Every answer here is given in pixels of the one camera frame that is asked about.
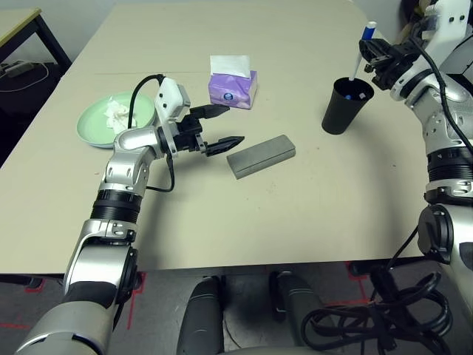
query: black wheel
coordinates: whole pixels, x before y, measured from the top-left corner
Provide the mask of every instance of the black wheel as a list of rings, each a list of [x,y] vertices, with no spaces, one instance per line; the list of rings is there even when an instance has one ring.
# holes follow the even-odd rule
[[[283,322],[286,319],[284,300],[278,289],[279,272],[273,271],[269,275],[269,297],[271,301],[271,313],[276,322]]]

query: gray block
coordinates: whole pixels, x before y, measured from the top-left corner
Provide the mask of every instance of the gray block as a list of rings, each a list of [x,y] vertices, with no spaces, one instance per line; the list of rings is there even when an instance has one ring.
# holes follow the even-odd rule
[[[263,170],[296,155],[296,147],[285,135],[259,143],[227,156],[237,179]]]

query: black cup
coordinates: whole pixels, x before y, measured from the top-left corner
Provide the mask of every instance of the black cup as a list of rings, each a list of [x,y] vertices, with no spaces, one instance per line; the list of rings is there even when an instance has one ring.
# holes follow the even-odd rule
[[[325,112],[322,128],[331,135],[340,135],[352,123],[360,109],[375,92],[366,81],[340,78],[333,83],[332,98]]]

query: tissue box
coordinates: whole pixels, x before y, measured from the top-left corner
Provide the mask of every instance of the tissue box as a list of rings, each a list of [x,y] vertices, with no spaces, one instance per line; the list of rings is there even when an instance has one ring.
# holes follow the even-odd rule
[[[240,109],[250,109],[257,87],[256,71],[250,78],[229,74],[213,74],[208,83],[210,102]]]

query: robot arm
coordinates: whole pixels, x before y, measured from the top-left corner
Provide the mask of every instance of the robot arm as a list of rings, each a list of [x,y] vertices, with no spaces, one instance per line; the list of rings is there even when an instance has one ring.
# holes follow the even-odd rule
[[[421,24],[426,53],[440,66],[462,40],[470,0],[439,0],[427,8]],[[429,203],[419,218],[419,249],[442,263],[458,286],[469,315],[473,312],[473,155],[453,130],[440,99],[432,69],[410,42],[391,46],[382,39],[360,41],[368,61],[365,71],[375,71],[373,83],[389,89],[392,98],[405,100],[422,124],[426,144]],[[473,97],[442,74],[446,99],[454,122],[473,142]]]
[[[160,77],[154,103],[158,128],[128,129],[116,137],[91,216],[64,276],[63,302],[40,319],[17,354],[106,354],[112,329],[137,282],[138,252],[132,243],[151,162],[167,155],[172,164],[171,157],[183,150],[212,156],[244,139],[229,137],[207,144],[199,119],[218,116],[228,107],[201,106],[185,115],[190,100],[170,78]]]

